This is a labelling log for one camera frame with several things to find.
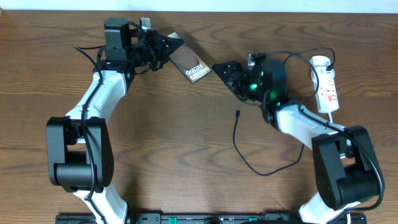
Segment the Galaxy smartphone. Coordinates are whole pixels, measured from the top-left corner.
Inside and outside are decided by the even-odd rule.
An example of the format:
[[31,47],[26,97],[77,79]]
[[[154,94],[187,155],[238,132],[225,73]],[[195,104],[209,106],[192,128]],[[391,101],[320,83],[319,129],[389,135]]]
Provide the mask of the Galaxy smartphone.
[[211,68],[176,32],[169,34],[167,37],[180,39],[183,42],[177,50],[170,54],[169,59],[190,83],[196,83],[211,73]]

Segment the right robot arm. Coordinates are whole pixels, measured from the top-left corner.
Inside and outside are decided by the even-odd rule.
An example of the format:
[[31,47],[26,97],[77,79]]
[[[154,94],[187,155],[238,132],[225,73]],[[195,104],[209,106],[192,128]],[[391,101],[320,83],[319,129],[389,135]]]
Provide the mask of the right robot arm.
[[280,60],[256,61],[251,68],[230,61],[212,69],[239,100],[260,102],[267,123],[312,150],[317,192],[299,208],[301,222],[352,223],[349,212],[380,206],[384,178],[364,127],[333,124],[297,103]]

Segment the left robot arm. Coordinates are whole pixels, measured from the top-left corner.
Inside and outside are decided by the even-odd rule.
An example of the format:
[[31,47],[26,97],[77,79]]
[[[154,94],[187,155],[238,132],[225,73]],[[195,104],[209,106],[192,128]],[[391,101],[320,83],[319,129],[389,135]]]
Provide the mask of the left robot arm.
[[65,116],[46,124],[49,179],[82,199],[89,214],[64,214],[56,223],[135,223],[128,203],[112,178],[114,156],[107,123],[129,90],[136,68],[160,70],[183,45],[179,37],[160,35],[150,19],[139,23],[122,17],[104,22],[104,45],[97,46],[93,81],[78,104]]

